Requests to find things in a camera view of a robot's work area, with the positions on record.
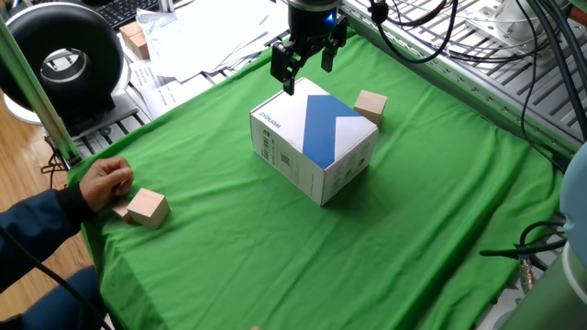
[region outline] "green cloth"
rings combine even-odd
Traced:
[[[265,53],[123,138],[140,187],[172,209],[160,230],[110,211],[85,226],[105,302],[127,329],[470,329],[549,219],[560,175],[527,143],[355,36],[328,74],[345,104],[389,97],[370,167],[318,207],[252,149],[249,111],[280,91]]]

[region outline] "stack of papers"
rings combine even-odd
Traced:
[[[131,81],[157,118],[239,69],[289,27],[287,4],[271,0],[193,0],[175,13],[138,10],[150,60],[131,64]]]
[[[194,0],[175,13],[139,10],[153,70],[180,83],[265,50],[287,30],[287,5],[269,0]]]

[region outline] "blue stripe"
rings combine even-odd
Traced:
[[[303,153],[320,168],[334,162],[337,117],[360,116],[332,95],[309,95]]]

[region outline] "keyboard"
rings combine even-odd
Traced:
[[[157,0],[114,0],[97,9],[98,14],[115,30],[135,20],[137,9],[157,10]]]

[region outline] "white box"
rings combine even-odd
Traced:
[[[378,133],[306,78],[250,112],[255,152],[320,206],[369,165]]]

